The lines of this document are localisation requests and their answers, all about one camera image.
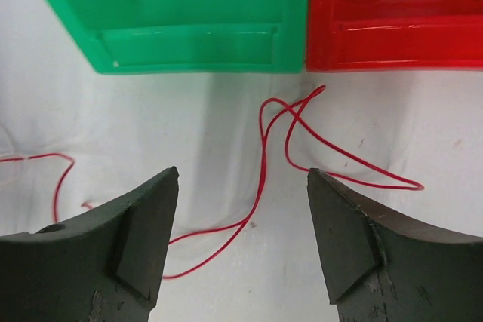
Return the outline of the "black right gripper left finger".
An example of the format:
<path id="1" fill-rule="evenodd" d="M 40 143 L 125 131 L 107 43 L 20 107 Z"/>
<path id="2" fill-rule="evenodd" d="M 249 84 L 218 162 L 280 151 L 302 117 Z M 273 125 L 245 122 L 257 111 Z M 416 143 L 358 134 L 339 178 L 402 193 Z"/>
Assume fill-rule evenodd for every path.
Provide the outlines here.
<path id="1" fill-rule="evenodd" d="M 3 321 L 146 321 L 158 300 L 179 192 L 170 167 L 36 233 L 1 238 Z"/>

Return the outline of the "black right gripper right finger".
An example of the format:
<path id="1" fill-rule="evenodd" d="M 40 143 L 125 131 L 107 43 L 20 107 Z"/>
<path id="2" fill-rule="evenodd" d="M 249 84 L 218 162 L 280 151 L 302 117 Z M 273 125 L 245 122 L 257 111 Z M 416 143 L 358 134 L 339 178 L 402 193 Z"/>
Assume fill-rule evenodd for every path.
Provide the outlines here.
<path id="1" fill-rule="evenodd" d="M 341 321 L 480 321 L 482 239 L 413 219 L 321 170 L 308 198 Z"/>

